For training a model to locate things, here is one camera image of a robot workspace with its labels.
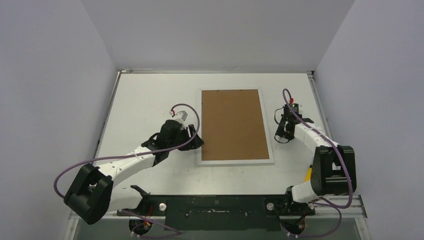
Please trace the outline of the yellow handle screwdriver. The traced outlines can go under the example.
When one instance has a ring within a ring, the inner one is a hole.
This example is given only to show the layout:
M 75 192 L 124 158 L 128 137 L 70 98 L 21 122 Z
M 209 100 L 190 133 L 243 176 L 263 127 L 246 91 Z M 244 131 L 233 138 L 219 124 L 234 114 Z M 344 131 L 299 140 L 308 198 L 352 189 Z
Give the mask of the yellow handle screwdriver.
M 313 170 L 313 165 L 311 164 L 311 165 L 308 167 L 307 173 L 306 173 L 306 175 L 305 175 L 305 179 L 304 179 L 304 181 L 305 181 L 305 182 L 308 182 L 308 181 L 311 179 L 312 170 Z

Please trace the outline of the white picture frame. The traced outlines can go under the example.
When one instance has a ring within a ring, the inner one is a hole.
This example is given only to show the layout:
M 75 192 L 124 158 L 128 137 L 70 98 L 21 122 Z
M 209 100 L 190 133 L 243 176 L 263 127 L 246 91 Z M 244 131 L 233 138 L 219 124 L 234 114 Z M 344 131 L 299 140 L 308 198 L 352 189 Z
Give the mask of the white picture frame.
M 204 145 L 197 164 L 259 166 L 274 164 L 265 103 L 259 87 L 198 90 L 199 134 Z

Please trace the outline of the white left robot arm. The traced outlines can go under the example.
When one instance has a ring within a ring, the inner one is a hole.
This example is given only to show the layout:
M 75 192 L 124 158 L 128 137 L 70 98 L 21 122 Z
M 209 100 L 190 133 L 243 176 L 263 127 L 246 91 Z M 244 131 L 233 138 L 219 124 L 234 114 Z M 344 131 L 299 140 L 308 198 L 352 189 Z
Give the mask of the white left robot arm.
M 131 153 L 105 157 L 107 163 L 94 166 L 89 160 L 79 164 L 73 182 L 63 202 L 87 224 L 98 222 L 106 213 L 131 210 L 144 215 L 149 210 L 149 193 L 136 184 L 120 186 L 129 177 L 164 161 L 171 151 L 191 151 L 204 141 L 199 127 L 182 120 L 169 119 L 159 132 L 154 133 Z

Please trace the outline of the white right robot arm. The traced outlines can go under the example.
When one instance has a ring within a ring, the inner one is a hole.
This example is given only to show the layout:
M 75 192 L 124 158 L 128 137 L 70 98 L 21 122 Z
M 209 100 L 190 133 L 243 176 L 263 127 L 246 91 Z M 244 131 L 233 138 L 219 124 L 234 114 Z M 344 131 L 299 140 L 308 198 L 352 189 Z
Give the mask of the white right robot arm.
M 305 181 L 288 188 L 291 194 L 282 207 L 290 215 L 326 195 L 350 195 L 357 189 L 354 149 L 331 140 L 309 118 L 299 113 L 297 103 L 285 104 L 274 138 L 301 141 L 313 154 Z

